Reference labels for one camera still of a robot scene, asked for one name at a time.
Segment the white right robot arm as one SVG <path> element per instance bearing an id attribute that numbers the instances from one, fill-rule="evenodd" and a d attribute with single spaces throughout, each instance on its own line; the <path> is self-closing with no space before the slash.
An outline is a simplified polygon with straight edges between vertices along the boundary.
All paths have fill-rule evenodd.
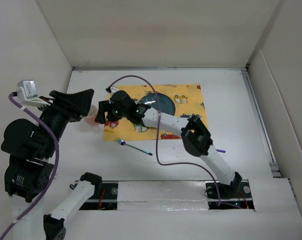
<path id="1" fill-rule="evenodd" d="M 242 177 L 218 153 L 211 134 L 197 116 L 177 117 L 159 112 L 150 104 L 136 103 L 127 92 L 116 90 L 109 100 L 100 101 L 95 121 L 105 124 L 126 118 L 131 123 L 173 133 L 182 139 L 187 153 L 205 162 L 216 175 L 223 194 L 233 197 L 240 191 Z"/>

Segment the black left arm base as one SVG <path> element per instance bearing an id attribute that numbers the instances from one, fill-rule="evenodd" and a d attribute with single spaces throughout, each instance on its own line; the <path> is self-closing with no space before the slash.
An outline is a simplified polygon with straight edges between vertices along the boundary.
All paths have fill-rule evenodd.
<path id="1" fill-rule="evenodd" d="M 103 182 L 100 196 L 89 198 L 81 207 L 83 211 L 117 210 L 118 182 Z"/>

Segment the teal round plate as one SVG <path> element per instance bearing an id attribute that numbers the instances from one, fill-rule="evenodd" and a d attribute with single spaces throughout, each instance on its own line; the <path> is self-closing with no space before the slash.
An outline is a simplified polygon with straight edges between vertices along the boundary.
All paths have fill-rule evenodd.
<path id="1" fill-rule="evenodd" d="M 162 113 L 166 113 L 172 116 L 175 115 L 175 104 L 173 103 L 173 100 L 165 94 L 159 92 L 149 92 L 139 101 L 139 103 L 149 105 L 157 111 L 160 107 Z"/>

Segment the pink cup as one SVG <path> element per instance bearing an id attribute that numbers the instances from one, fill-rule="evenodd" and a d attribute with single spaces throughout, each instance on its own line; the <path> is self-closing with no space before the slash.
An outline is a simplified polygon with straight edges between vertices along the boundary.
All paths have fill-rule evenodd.
<path id="1" fill-rule="evenodd" d="M 91 126 L 97 126 L 100 125 L 100 123 L 95 121 L 95 118 L 97 117 L 98 114 L 98 108 L 95 105 L 90 106 L 89 113 L 86 117 L 84 117 L 85 121 L 87 124 Z"/>

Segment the iridescent fork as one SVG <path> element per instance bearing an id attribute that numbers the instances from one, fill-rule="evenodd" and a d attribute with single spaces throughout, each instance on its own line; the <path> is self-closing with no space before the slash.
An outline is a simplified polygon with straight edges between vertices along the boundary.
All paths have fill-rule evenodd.
<path id="1" fill-rule="evenodd" d="M 132 145 L 126 143 L 124 140 L 122 140 L 122 139 L 120 139 L 120 138 L 116 138 L 115 141 L 116 141 L 117 143 L 119 143 L 120 145 L 122 145 L 122 146 L 128 146 L 128 147 L 133 148 L 133 149 L 135 149 L 135 150 L 137 150 L 137 151 L 140 151 L 140 152 L 142 152 L 142 153 L 145 153 L 145 154 L 147 154 L 147 155 L 149 155 L 149 156 L 152 156 L 152 155 L 153 155 L 153 154 L 150 153 L 149 151 L 146 151 L 146 150 L 140 149 L 140 148 L 138 148 L 138 147 L 132 146 Z"/>

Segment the yellow cartoon print cloth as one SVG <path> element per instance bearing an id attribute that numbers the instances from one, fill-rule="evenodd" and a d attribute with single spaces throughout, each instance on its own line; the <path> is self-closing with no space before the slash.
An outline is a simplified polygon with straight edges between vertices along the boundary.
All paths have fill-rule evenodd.
<path id="1" fill-rule="evenodd" d="M 173 100 L 176 107 L 174 116 L 187 119 L 197 116 L 205 126 L 208 126 L 200 84 L 158 84 L 153 87 L 156 92 L 167 95 Z M 149 92 L 154 93 L 147 84 L 119 85 L 117 88 L 126 91 L 136 103 L 139 103 Z M 124 141 L 155 140 L 156 129 L 132 124 L 125 118 L 116 122 L 106 122 L 103 140 L 113 141 L 116 138 Z"/>

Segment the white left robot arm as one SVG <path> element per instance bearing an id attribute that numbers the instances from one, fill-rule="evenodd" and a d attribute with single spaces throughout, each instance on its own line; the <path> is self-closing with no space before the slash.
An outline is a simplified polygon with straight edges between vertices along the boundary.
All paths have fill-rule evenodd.
<path id="1" fill-rule="evenodd" d="M 103 195 L 102 178 L 84 173 L 71 194 L 52 212 L 44 214 L 43 200 L 59 163 L 59 140 L 68 123 L 89 113 L 94 91 L 66 94 L 51 91 L 49 98 L 28 98 L 41 116 L 11 122 L 1 150 L 9 154 L 4 188 L 11 197 L 13 222 L 7 227 L 16 240 L 62 240 L 75 213 L 89 198 Z"/>

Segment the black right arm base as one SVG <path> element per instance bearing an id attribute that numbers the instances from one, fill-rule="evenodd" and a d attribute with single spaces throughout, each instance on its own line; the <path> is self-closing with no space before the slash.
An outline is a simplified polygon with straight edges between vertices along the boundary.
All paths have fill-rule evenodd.
<path id="1" fill-rule="evenodd" d="M 220 191 L 220 203 L 214 182 L 205 182 L 204 196 L 208 200 L 209 210 L 255 209 L 251 188 L 247 180 L 242 181 L 235 192 L 222 187 L 218 182 L 217 185 Z"/>

